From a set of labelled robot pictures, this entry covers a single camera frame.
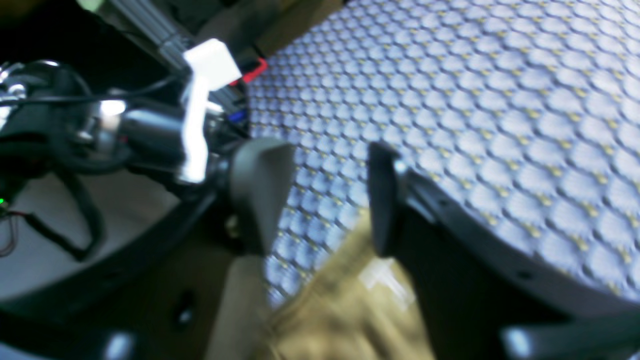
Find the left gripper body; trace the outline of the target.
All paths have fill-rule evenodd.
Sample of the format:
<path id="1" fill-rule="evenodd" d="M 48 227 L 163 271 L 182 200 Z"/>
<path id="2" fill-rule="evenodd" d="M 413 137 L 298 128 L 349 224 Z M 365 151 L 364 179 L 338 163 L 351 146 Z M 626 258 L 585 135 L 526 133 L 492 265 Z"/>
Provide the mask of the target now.
<path id="1" fill-rule="evenodd" d="M 168 186 L 220 182 L 223 188 L 238 187 L 250 179 L 250 139 L 209 97 L 242 73 L 219 39 L 208 39 L 182 57 L 190 71 L 183 108 L 133 93 L 96 105 L 95 160 L 106 173 L 129 167 L 164 174 Z"/>

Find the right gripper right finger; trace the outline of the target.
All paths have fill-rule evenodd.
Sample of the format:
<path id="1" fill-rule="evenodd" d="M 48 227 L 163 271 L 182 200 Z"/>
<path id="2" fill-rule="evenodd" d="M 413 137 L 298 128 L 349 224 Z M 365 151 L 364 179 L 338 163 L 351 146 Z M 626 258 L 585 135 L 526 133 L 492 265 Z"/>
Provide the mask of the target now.
<path id="1" fill-rule="evenodd" d="M 397 253 L 406 208 L 406 162 L 390 144 L 368 146 L 367 192 L 373 244 L 378 256 Z"/>

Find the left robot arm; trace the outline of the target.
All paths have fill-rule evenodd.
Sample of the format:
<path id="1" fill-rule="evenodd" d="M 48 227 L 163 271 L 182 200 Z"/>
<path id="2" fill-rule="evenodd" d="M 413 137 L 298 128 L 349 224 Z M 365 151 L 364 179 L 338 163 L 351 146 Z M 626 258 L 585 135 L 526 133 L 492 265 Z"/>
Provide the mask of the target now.
<path id="1" fill-rule="evenodd" d="M 32 213 L 21 216 L 44 239 L 77 262 L 91 257 L 105 240 L 103 217 L 78 175 L 101 176 L 141 167 L 160 156 L 163 171 L 175 171 L 189 187 L 187 198 L 145 232 L 176 236 L 215 198 L 208 182 L 207 114 L 210 92 L 243 79 L 226 44 L 208 39 L 183 53 L 187 69 L 133 91 L 94 94 L 68 64 L 52 60 L 14 63 L 3 68 L 1 87 L 1 177 L 27 182 L 51 171 L 77 203 L 89 230 L 77 247 Z"/>

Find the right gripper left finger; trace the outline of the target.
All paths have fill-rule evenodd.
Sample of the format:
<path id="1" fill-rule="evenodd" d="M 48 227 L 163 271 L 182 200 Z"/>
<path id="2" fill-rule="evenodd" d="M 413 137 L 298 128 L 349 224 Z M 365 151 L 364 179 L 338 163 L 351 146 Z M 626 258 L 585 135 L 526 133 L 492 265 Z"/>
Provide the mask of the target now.
<path id="1" fill-rule="evenodd" d="M 231 158 L 230 204 L 244 251 L 266 256 L 295 177 L 295 146 L 275 137 L 244 142 Z"/>

